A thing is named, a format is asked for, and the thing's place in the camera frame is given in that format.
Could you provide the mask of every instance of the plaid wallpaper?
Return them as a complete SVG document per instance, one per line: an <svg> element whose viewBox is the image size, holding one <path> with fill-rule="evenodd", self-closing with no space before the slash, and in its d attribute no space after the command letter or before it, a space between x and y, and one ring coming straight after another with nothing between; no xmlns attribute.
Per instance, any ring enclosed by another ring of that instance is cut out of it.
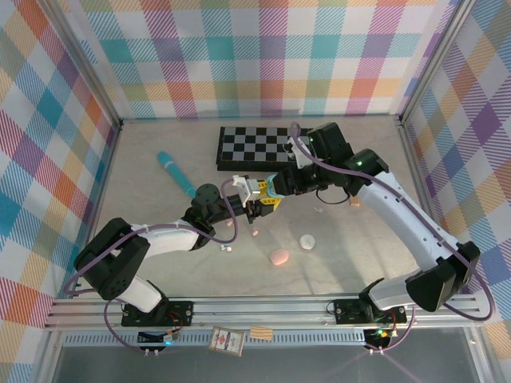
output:
<svg viewBox="0 0 511 383"><path fill-rule="evenodd" d="M479 0L411 123L442 226L482 250L500 311L489 334L511 379L511 0Z"/></svg>
<svg viewBox="0 0 511 383"><path fill-rule="evenodd" d="M0 382L28 381L114 136L36 0L0 0Z"/></svg>
<svg viewBox="0 0 511 383"><path fill-rule="evenodd" d="M161 118L388 113L456 1L60 3L120 114Z"/></svg>
<svg viewBox="0 0 511 383"><path fill-rule="evenodd" d="M406 87L405 95L401 99L401 102L399 103L399 106L397 110L395 111L396 114L401 115L402 111L404 110L406 103L410 99L414 89L415 85L417 85L417 82L419 78L421 78L422 74L424 73L424 69L426 68L426 64L431 58L431 55L433 54L435 48L437 47L437 44L440 42L440 37L442 36L442 33L450 20L451 16L453 15L454 10L456 9L456 6L461 0L450 0L449 5L446 7L444 14L442 15L442 18L440 19L440 22L437 25L437 29L434 31L433 36L431 37L430 43L428 44L426 50L424 51L424 54L422 55L422 58L415 68L414 75L412 76L412 79L408 83L408 86Z"/></svg>

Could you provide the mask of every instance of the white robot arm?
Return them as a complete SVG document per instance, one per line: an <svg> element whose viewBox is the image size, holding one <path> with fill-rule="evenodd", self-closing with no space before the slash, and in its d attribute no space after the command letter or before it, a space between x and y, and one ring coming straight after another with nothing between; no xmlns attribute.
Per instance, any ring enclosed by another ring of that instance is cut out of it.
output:
<svg viewBox="0 0 511 383"><path fill-rule="evenodd" d="M336 174L318 167L300 156L299 151L288 143L284 147L291 158L297 161L299 159L299 166L294 164L285 168L271 178L270 184L247 177L235 177L239 194L228 197L235 215L246 215L249 222L252 222L256 217L273 212L280 199L267 198L267 188L276 195L286 196L323 190L334 184L344 188L350 195L359 197L406 244L418 264L418 270L414 273L388 280L382 278L360 293L358 307L365 313L365 322L373 322L378 313L409 304L435 311L468 282L470 272L446 247L438 243L423 221L435 227L438 234L472 264L478 261L479 249L471 242L460 244L455 237L441 229L402 190L379 156L369 149L354 154L336 124L327 124L309 132L309 138L318 158L338 168L369 174L398 190L401 197L396 198L375 182ZM192 207L186 211L183 219L175 222L177 228L146 232L142 230L140 234L126 241L120 252L108 255L84 273L85 279L103 299L119 299L132 306L139 317L145 316L145 320L149 318L150 322L157 326L162 315L165 316L170 310L167 307L168 299L153 284L136 276L141 262L170 251L192 251L208 242L202 235L181 228L183 226L214 235L212 225L230 218L216 187L203 185L197 190L197 195L200 197L193 199ZM405 206L404 199L420 212L421 217L417 217ZM122 219L113 219L78 255L75 261L76 269L79 271L122 235L144 228L140 225L130 226Z"/></svg>

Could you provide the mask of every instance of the white round object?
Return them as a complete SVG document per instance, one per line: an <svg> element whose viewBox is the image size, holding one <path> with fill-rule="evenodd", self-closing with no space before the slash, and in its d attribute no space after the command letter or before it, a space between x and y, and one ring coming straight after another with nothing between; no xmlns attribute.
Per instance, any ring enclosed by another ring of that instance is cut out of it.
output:
<svg viewBox="0 0 511 383"><path fill-rule="evenodd" d="M305 234L300 237L300 246L304 250L312 250L314 245L316 244L316 241L314 237L310 234Z"/></svg>

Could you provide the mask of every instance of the table surface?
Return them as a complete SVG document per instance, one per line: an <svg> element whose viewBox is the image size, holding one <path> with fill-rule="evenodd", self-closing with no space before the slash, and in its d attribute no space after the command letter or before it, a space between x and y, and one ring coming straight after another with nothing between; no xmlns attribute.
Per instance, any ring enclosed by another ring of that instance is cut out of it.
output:
<svg viewBox="0 0 511 383"><path fill-rule="evenodd" d="M220 126L287 127L293 120L303 128L337 122L355 152L374 149L417 200L392 116L133 122L126 124L121 134L98 230L115 217L152 224L169 223L184 214L190 199L158 164L159 151L168 152L194 185L220 185L233 176L216 170ZM268 173L249 175L261 179ZM322 193L328 201L344 196L338 188ZM318 213L315 207L323 212ZM181 297L354 293L378 278L417 269L397 235L363 205L325 205L310 193L287 197L277 212L257 219L252 226L244 217L239 222L240 235L232 252L209 243L198 251L146 259L138 274L167 295ZM259 231L257 236L252 236L253 227ZM219 223L216 233L228 239L232 227ZM314 249L300 248L299 238L304 234L315 237ZM270 254L280 248L288 249L290 258L276 267ZM91 298L91 294L82 297Z"/></svg>

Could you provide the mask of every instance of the yellow object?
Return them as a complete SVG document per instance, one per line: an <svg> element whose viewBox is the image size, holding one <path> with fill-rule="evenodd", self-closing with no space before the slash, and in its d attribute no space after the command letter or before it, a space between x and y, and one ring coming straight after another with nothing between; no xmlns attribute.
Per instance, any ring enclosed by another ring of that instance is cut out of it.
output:
<svg viewBox="0 0 511 383"><path fill-rule="evenodd" d="M350 205L351 206L360 206L361 201L358 197L350 197Z"/></svg>
<svg viewBox="0 0 511 383"><path fill-rule="evenodd" d="M268 188L268 182L267 181L257 181L257 184L259 185L259 189L261 190L261 195L263 198L259 198L259 200L264 203L265 205L273 205L273 211L277 210L277 207L279 207L280 201L282 201L282 198L272 198L268 197L266 194L266 190Z"/></svg>
<svg viewBox="0 0 511 383"><path fill-rule="evenodd" d="M271 341L273 340L273 330L266 327L251 327L250 338Z"/></svg>

